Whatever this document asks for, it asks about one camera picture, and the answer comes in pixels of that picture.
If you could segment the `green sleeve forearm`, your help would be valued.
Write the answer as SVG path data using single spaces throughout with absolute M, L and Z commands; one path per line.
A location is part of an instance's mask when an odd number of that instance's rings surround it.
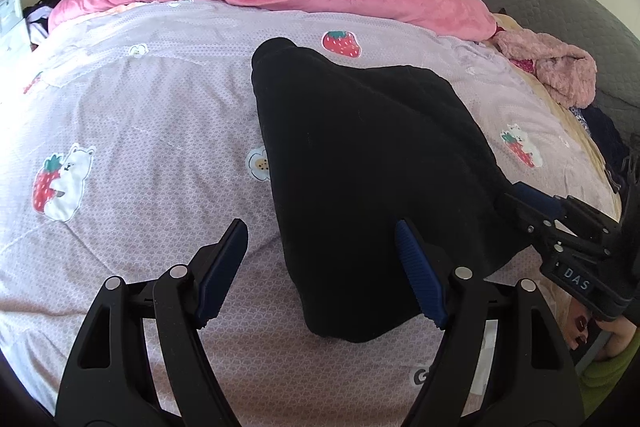
M 639 349 L 635 335 L 624 351 L 614 358 L 590 363 L 578 377 L 585 417 L 589 417 L 603 403 L 623 377 Z

